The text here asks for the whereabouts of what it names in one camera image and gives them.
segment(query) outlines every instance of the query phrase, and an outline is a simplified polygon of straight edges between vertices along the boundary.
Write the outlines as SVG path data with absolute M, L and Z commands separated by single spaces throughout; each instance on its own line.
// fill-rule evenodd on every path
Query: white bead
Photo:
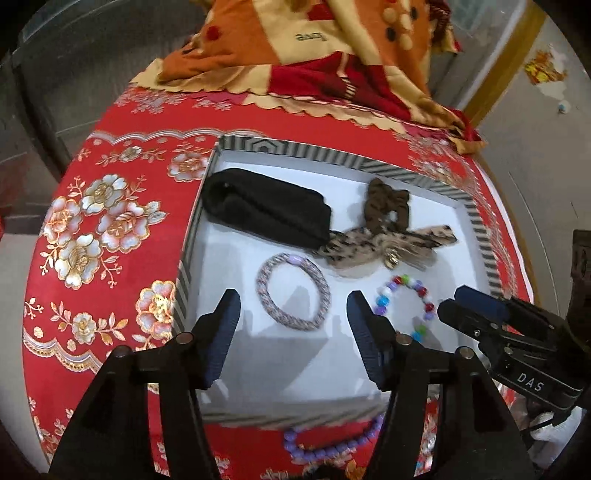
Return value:
M 378 294 L 383 295 L 384 297 L 391 299 L 394 295 L 394 292 L 390 290 L 388 287 L 383 286 L 378 288 Z

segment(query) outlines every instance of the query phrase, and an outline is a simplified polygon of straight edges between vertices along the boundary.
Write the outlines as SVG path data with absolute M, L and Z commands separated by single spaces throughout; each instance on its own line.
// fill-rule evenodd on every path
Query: brown scrunchie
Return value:
M 365 227 L 374 235 L 383 231 L 404 232 L 408 229 L 408 190 L 394 190 L 380 179 L 369 182 L 363 214 Z M 396 212 L 392 222 L 386 218 L 390 212 Z

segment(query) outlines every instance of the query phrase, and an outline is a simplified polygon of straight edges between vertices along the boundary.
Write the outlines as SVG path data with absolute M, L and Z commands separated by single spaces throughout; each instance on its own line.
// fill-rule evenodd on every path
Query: white flower print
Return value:
M 111 208 L 123 198 L 127 182 L 117 175 L 105 175 L 101 180 L 95 180 L 84 191 L 82 210 L 87 215 L 99 213 Z

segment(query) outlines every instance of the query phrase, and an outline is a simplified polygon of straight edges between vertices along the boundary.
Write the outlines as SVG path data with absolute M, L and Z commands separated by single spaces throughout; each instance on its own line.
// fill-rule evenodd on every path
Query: metal screw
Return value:
M 458 349 L 458 352 L 460 353 L 460 356 L 462 358 L 465 358 L 467 360 L 469 360 L 470 358 L 474 358 L 474 355 L 476 355 L 474 353 L 474 350 L 472 350 L 469 346 L 461 346 Z
M 117 358 L 121 358 L 125 355 L 129 355 L 132 353 L 132 349 L 127 345 L 119 345 L 113 348 L 111 355 L 114 355 Z
M 193 341 L 193 334 L 191 332 L 181 332 L 177 335 L 177 343 L 186 345 Z
M 399 343 L 400 345 L 410 345 L 413 342 L 413 339 L 410 335 L 407 335 L 406 333 L 397 333 L 396 334 L 396 343 Z

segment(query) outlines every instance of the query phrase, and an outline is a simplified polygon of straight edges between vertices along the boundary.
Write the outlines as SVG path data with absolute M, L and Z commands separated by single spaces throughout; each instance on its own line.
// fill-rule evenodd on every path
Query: red tablecloth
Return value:
M 150 348 L 170 338 L 187 222 L 207 155 L 222 133 L 346 150 L 467 191 L 490 234 L 505 294 L 528 298 L 514 244 L 479 170 L 432 129 L 407 125 L 401 134 L 239 103 L 216 94 L 197 98 L 130 87 L 85 141 L 59 185 L 35 247 L 23 321 L 31 414 L 49 460 L 110 351 L 122 343 Z M 166 472 L 157 395 L 151 393 L 149 402 L 154 461 Z M 433 413 L 431 404 L 427 422 Z M 301 442 L 321 446 L 363 427 L 322 427 L 301 434 Z M 310 467 L 291 460 L 281 432 L 217 425 L 207 425 L 206 431 L 224 478 L 285 478 Z M 345 452 L 336 463 L 349 478 L 361 478 L 373 447 Z

